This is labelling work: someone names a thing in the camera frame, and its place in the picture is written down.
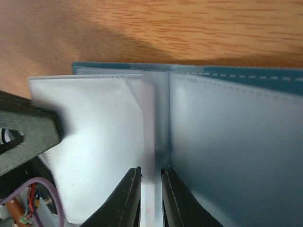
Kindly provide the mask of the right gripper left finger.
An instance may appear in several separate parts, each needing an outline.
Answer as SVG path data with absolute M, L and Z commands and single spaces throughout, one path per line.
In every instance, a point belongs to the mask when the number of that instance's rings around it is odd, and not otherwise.
M 130 168 L 104 204 L 82 226 L 139 227 L 141 183 L 141 168 Z

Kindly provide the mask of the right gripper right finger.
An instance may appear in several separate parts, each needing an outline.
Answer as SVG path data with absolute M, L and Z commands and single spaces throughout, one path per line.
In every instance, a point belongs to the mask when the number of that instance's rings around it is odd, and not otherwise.
M 163 225 L 165 227 L 221 227 L 204 209 L 172 168 L 161 170 Z

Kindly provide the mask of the blue card holder wallet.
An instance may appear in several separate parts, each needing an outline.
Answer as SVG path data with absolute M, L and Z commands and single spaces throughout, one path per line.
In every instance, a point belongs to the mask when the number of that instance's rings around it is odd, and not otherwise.
M 33 104 L 62 123 L 62 141 L 41 158 L 68 222 L 85 222 L 139 166 L 143 227 L 162 223 L 166 167 L 224 226 L 302 226 L 302 70 L 102 62 L 72 69 L 28 81 Z

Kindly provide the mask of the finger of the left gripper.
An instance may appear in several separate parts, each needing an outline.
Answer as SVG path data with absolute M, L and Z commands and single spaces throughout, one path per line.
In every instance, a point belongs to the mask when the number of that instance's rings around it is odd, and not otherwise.
M 57 114 L 31 100 L 0 92 L 0 175 L 37 157 L 61 141 Z

